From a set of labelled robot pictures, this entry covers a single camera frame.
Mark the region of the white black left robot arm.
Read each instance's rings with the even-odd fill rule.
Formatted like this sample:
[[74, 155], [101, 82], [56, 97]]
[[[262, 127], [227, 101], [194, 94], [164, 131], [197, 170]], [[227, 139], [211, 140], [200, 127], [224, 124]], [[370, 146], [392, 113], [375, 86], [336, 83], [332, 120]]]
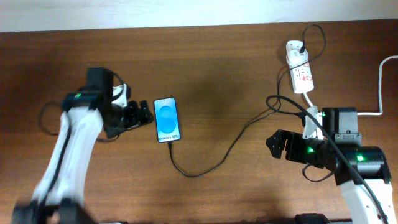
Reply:
[[85, 179], [91, 153], [102, 131], [112, 142], [125, 131], [151, 124], [145, 100], [131, 100], [131, 88], [104, 67], [89, 68], [86, 84], [60, 104], [60, 130], [47, 169], [30, 203], [18, 203], [12, 223], [46, 223], [54, 214], [60, 223], [95, 223], [84, 208]]

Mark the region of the blue Galaxy smartphone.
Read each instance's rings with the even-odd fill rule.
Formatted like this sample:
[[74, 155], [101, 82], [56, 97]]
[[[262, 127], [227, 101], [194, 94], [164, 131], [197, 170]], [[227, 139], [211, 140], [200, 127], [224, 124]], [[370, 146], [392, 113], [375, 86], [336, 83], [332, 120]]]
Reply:
[[159, 143], [181, 139], [177, 104], [174, 97], [154, 101], [157, 140]]

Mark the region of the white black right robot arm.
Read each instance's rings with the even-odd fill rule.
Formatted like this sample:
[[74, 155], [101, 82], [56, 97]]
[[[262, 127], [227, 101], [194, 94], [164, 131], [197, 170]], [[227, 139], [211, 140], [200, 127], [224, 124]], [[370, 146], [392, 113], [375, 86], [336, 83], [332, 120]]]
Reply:
[[353, 223], [396, 223], [391, 173], [382, 150], [363, 146], [354, 108], [323, 108], [314, 133], [278, 130], [266, 140], [274, 158], [327, 169], [335, 178]]

